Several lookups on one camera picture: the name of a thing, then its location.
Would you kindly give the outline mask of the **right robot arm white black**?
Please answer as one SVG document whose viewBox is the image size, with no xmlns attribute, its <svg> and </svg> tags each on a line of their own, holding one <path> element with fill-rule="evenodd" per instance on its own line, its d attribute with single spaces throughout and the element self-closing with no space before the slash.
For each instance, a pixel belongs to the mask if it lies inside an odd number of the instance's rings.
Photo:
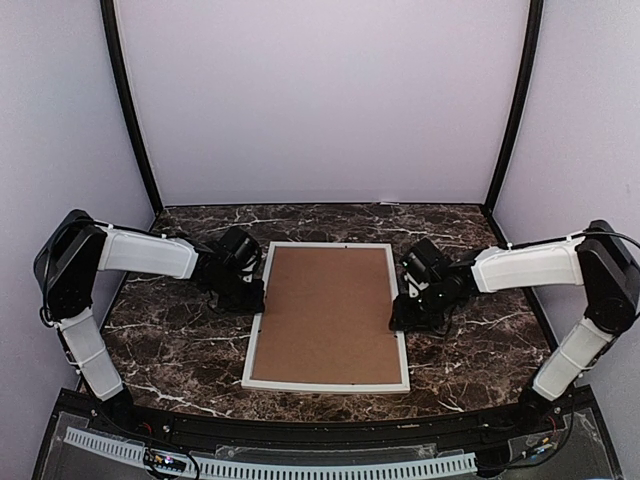
<svg viewBox="0 0 640 480">
<path fill-rule="evenodd" d="M 389 328 L 433 332 L 470 299 L 529 289 L 551 322 L 557 347 L 534 374 L 528 396 L 510 413 L 521 434 L 549 416 L 548 403 L 639 319 L 639 242 L 604 220 L 555 238 L 473 249 L 453 259 L 424 238 L 400 260 L 405 292 L 393 301 Z"/>
</svg>

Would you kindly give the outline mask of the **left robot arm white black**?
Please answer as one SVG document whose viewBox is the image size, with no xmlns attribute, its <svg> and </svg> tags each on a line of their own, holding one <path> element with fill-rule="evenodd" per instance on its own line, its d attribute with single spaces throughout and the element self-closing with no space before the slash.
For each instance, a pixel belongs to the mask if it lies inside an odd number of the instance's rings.
<svg viewBox="0 0 640 480">
<path fill-rule="evenodd" d="M 69 211 L 33 261 L 42 323 L 56 330 L 69 363 L 88 392 L 104 404 L 101 417 L 120 436 L 141 427 L 129 389 L 95 318 L 96 279 L 103 272 L 183 280 L 210 294 L 226 311 L 260 313 L 264 283 L 259 242 L 238 226 L 200 242 L 106 223 L 82 209 Z"/>
</svg>

